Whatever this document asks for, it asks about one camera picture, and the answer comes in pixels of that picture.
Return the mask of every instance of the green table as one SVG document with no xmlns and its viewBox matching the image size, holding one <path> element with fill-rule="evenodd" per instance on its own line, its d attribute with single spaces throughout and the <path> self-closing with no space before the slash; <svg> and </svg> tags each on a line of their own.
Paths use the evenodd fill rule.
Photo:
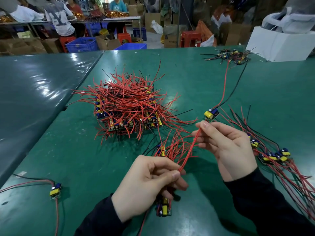
<svg viewBox="0 0 315 236">
<path fill-rule="evenodd" d="M 106 51 L 82 84 L 87 86 L 105 78 L 104 71 L 121 73 L 141 70 L 154 76 L 160 59 L 156 83 L 167 92 L 166 101 L 181 97 L 173 104 L 179 112 L 194 108 L 180 116 L 182 120 L 201 119 L 203 113 L 222 97 L 226 63 L 205 62 L 199 53 L 215 53 L 214 48 L 177 48 L 137 51 Z M 303 62 L 270 63 L 253 56 L 229 104 L 237 112 L 250 104 L 249 125 L 281 147 L 289 148 L 300 171 L 314 175 L 312 153 L 314 127 L 313 66 L 315 59 Z M 243 67 L 229 70 L 226 96 L 234 88 Z M 74 96 L 70 102 L 78 99 Z M 75 103 L 61 112 L 38 143 L 23 160 L 15 173 L 26 171 L 28 177 L 48 177 L 64 186 L 60 199 L 59 235 L 72 235 L 84 216 L 102 198 L 114 192 L 137 155 L 152 139 L 146 133 L 140 144 L 135 139 L 110 138 L 101 146 L 94 140 L 97 130 L 92 115 L 93 106 Z M 185 192 L 178 192 L 179 202 L 173 202 L 173 215 L 158 218 L 152 210 L 144 225 L 143 235 L 254 235 L 251 221 L 234 209 L 231 195 L 219 174 L 214 157 L 207 151 L 195 149 L 198 158 L 188 160 L 184 176 L 189 183 Z M 4 185 L 24 182 L 11 177 Z M 55 205 L 49 199 L 48 185 L 27 186 L 0 194 L 0 227 L 2 235 L 53 235 Z M 141 217 L 136 217 L 124 235 L 136 235 Z"/>
</svg>

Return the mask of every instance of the forearm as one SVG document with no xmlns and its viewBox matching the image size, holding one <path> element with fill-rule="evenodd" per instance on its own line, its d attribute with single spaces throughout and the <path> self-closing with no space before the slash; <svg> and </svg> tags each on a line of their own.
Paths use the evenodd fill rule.
<svg viewBox="0 0 315 236">
<path fill-rule="evenodd" d="M 225 184 L 233 196 L 236 210 L 254 222 L 259 235 L 269 235 L 271 229 L 281 234 L 315 234 L 315 227 L 294 210 L 258 168 L 241 179 Z"/>
<path fill-rule="evenodd" d="M 84 218 L 75 236 L 121 235 L 130 221 L 122 223 L 112 203 L 112 194 L 101 200 Z"/>
</svg>

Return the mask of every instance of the fingernail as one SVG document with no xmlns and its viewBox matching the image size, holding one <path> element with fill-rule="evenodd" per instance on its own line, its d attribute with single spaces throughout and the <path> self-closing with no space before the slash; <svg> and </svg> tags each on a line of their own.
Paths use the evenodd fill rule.
<svg viewBox="0 0 315 236">
<path fill-rule="evenodd" d="M 179 171 L 176 171 L 176 172 L 174 172 L 173 174 L 172 174 L 172 178 L 173 179 L 177 179 L 177 178 L 179 178 L 180 177 L 180 172 Z"/>
<path fill-rule="evenodd" d="M 203 127 L 207 127 L 207 126 L 209 125 L 209 123 L 208 123 L 207 121 L 202 121 L 202 122 L 201 122 L 201 125 L 202 125 Z"/>
</svg>

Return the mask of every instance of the wrist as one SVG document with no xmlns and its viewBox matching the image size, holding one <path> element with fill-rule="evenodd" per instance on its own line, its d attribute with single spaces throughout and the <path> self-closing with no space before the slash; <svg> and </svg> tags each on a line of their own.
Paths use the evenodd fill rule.
<svg viewBox="0 0 315 236">
<path fill-rule="evenodd" d="M 116 214 L 122 223 L 132 218 L 132 215 L 128 212 L 128 205 L 126 205 L 126 200 L 122 199 L 121 196 L 115 191 L 112 195 L 112 203 Z"/>
</svg>

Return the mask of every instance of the blue plastic basket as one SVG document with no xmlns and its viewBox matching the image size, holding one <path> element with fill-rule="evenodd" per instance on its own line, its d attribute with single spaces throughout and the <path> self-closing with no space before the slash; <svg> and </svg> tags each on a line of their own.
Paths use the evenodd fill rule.
<svg viewBox="0 0 315 236">
<path fill-rule="evenodd" d="M 140 29 L 139 28 L 133 28 L 132 30 L 134 32 L 134 37 L 140 38 Z M 142 32 L 142 40 L 146 41 L 147 40 L 147 30 L 144 27 L 141 27 L 141 32 Z"/>
<path fill-rule="evenodd" d="M 99 50 L 95 37 L 80 37 L 65 45 L 69 53 Z"/>
<path fill-rule="evenodd" d="M 141 50 L 146 48 L 147 44 L 144 43 L 124 43 L 120 47 L 117 47 L 115 50 Z"/>
</svg>

